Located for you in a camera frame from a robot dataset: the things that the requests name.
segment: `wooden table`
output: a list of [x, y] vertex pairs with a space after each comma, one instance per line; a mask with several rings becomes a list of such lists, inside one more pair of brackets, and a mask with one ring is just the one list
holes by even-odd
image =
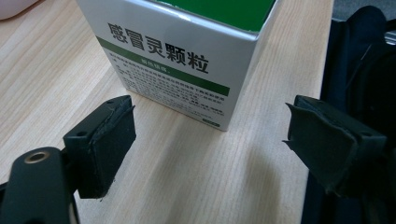
[[282, 143], [296, 94], [318, 97], [332, 1], [280, 1], [228, 132], [125, 90], [74, 0], [0, 21], [0, 182], [12, 162], [130, 94], [137, 138], [87, 223], [299, 223], [307, 169]]

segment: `cardboard box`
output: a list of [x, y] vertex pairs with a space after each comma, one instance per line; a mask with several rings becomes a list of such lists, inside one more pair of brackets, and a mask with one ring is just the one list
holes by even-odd
[[226, 131], [275, 0], [78, 0], [126, 89]]

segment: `black fabric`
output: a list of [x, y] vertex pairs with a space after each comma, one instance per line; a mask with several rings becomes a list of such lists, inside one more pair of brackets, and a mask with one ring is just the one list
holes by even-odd
[[[320, 99], [388, 137], [385, 155], [396, 148], [396, 46], [386, 43], [386, 21], [376, 7], [363, 7], [347, 21], [332, 21]], [[370, 223], [361, 198], [325, 194], [310, 174], [302, 223]], [[383, 223], [395, 220], [394, 201]]]

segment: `green label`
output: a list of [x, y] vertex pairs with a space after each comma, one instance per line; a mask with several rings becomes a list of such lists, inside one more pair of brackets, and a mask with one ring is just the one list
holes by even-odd
[[215, 123], [213, 121], [210, 121], [210, 120], [207, 120], [207, 119], [202, 119], [202, 120], [204, 122], [208, 123], [208, 124], [211, 124], [211, 125], [215, 126], [215, 127], [219, 127], [220, 126], [219, 124], [217, 124], [217, 123]]
[[185, 81], [187, 83], [190, 83], [191, 85], [201, 87], [208, 91], [213, 91], [213, 92], [221, 94], [223, 96], [228, 96], [228, 94], [230, 93], [230, 88], [228, 88], [228, 87], [222, 86], [218, 83], [214, 83], [214, 82], [205, 80], [200, 77], [192, 76], [185, 72], [179, 71], [175, 68], [169, 67], [165, 64], [157, 63], [155, 61], [152, 61], [151, 59], [142, 57], [142, 56], [135, 54], [129, 50], [123, 49], [117, 45], [114, 45], [108, 41], [105, 41], [104, 39], [102, 39], [98, 36], [96, 38], [98, 39], [100, 45], [103, 48], [111, 50], [124, 58], [134, 61], [135, 63], [142, 64], [142, 65], [149, 67], [153, 70], [161, 72], [162, 74], [166, 74], [169, 77], [174, 77], [178, 80]]

